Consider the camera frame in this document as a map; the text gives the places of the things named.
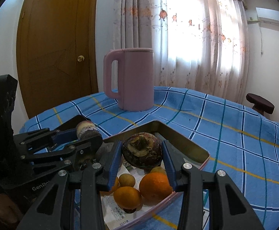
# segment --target kettle handle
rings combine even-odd
[[[112,62],[118,61],[118,65],[123,64],[124,51],[122,49],[111,50],[103,59],[103,89],[106,96],[113,99],[118,99],[119,91],[114,93],[112,91]]]

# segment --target blue gripper pad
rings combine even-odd
[[[110,191],[115,184],[115,179],[117,177],[117,172],[121,162],[121,151],[122,151],[122,141],[119,141],[118,143],[114,143],[113,148],[110,152],[110,156],[108,157],[109,159],[111,158],[111,162],[107,161],[107,164],[104,166],[104,171],[107,173],[108,176],[108,183],[107,183],[108,191]]]
[[[60,131],[54,137],[52,137],[53,143],[57,145],[69,143],[74,140],[78,140],[76,128]]]
[[[169,184],[175,191],[177,188],[176,170],[174,168],[174,164],[171,159],[170,152],[168,150],[168,147],[171,148],[171,146],[167,147],[167,145],[171,145],[167,140],[164,140],[161,144],[162,152],[163,152],[163,162],[164,162],[164,166],[165,166]]]

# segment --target yellow stripe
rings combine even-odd
[[[92,97],[92,96],[89,96],[89,97],[91,97],[91,98],[96,102],[96,104],[97,104],[103,111],[105,111],[105,112],[107,112],[107,113],[109,113],[109,114],[111,114],[111,115],[113,115],[113,116],[115,116],[115,117],[117,117],[117,118],[120,118],[120,119],[122,119],[122,120],[126,120],[127,122],[133,124],[134,126],[137,126],[137,124],[134,123],[134,122],[132,122],[131,120],[129,120],[129,119],[127,119],[127,118],[124,118],[124,117],[121,117],[121,116],[117,116],[115,113],[110,112],[110,111],[104,109],[104,107],[103,107],[103,106],[99,103],[99,101],[98,101],[97,99],[95,99],[94,97]]]
[[[155,106],[164,107],[164,108],[166,108],[166,109],[169,109],[169,110],[172,110],[172,111],[175,111],[175,112],[178,112],[178,111],[179,111],[179,110],[177,110],[177,109],[173,109],[173,108],[171,108],[171,107],[164,106],[164,105],[160,105],[160,104],[155,104]],[[205,120],[205,121],[208,121],[208,122],[211,122],[211,123],[215,123],[215,124],[217,124],[217,125],[220,125],[219,122],[216,122],[216,121],[213,121],[213,120],[204,118],[204,117],[202,117],[202,116],[196,115],[196,114],[191,113],[191,112],[186,112],[186,111],[180,111],[180,112],[186,113],[186,114],[189,114],[189,115],[192,115],[192,116],[197,117],[197,118],[201,118],[201,119],[203,119],[203,120]],[[256,139],[256,140],[259,140],[259,137],[255,136],[255,135],[252,135],[252,134],[250,134],[250,133],[248,133],[248,132],[245,132],[245,131],[242,131],[242,130],[233,128],[233,127],[228,126],[228,125],[225,125],[225,124],[223,124],[223,127],[226,127],[226,128],[228,128],[228,129],[231,129],[231,130],[236,131],[236,132],[239,132],[239,133],[243,133],[243,134],[246,135],[246,136],[249,136],[249,137],[251,137],[251,138],[254,138],[254,139]],[[274,144],[274,143],[272,143],[272,142],[270,142],[270,141],[267,141],[267,140],[265,140],[265,139],[260,139],[260,140],[261,140],[262,142],[264,142],[264,143],[267,143],[267,144],[270,144],[270,145],[272,145],[272,146],[276,146],[276,147],[279,148],[279,145],[278,145],[278,144]]]
[[[53,110],[54,110],[54,112],[55,112],[55,114],[56,114],[58,120],[60,121],[60,124],[63,124],[63,121],[62,121],[62,119],[61,119],[60,115],[58,114],[58,112],[57,112],[57,110],[56,110],[55,107],[53,107]]]
[[[256,174],[250,173],[250,172],[248,172],[248,171],[246,171],[246,170],[239,169],[239,168],[237,168],[237,167],[235,167],[235,166],[232,166],[232,165],[230,165],[230,164],[224,163],[224,162],[222,162],[222,161],[220,161],[220,160],[217,160],[217,162],[220,163],[220,164],[222,164],[222,165],[224,165],[224,166],[227,166],[227,167],[229,167],[229,168],[232,168],[232,169],[234,169],[234,170],[236,170],[236,171],[240,171],[240,172],[246,173],[246,174],[248,174],[248,175],[251,175],[251,176],[253,176],[253,177],[256,177],[256,178],[258,178],[258,179],[265,180],[265,178],[262,177],[262,176],[258,176],[258,175],[256,175]],[[272,182],[272,183],[279,184],[278,181],[274,181],[274,180],[272,180],[272,179],[266,179],[266,180],[267,180],[268,182]]]
[[[171,222],[168,221],[168,220],[165,220],[164,218],[162,218],[162,217],[159,216],[159,215],[156,215],[156,214],[155,214],[155,215],[153,216],[153,218],[155,218],[156,220],[158,220],[158,221],[164,223],[165,225],[170,226],[170,227],[172,227],[172,228],[174,228],[174,229],[177,229],[177,228],[178,228],[177,225],[175,225],[174,223],[171,223]]]

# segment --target small yellow fruit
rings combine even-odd
[[[116,177],[116,179],[115,179],[115,184],[114,184],[114,186],[112,187],[112,189],[111,189],[110,191],[108,191],[108,192],[100,191],[100,195],[101,195],[101,196],[110,195],[111,193],[113,193],[114,191],[116,191],[118,188],[119,188],[119,182],[118,182],[118,177]]]
[[[121,187],[134,187],[135,178],[133,175],[125,173],[125,174],[120,175],[119,183],[120,183]]]
[[[165,171],[165,169],[163,169],[162,167],[154,167],[154,168],[150,171],[150,173],[154,173],[154,172],[160,172],[160,173],[163,173],[163,174],[166,175],[166,171]]]

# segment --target cable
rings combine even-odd
[[[263,55],[263,41],[262,41],[262,31],[261,31],[261,22],[259,22],[259,30],[261,35],[261,56]]]

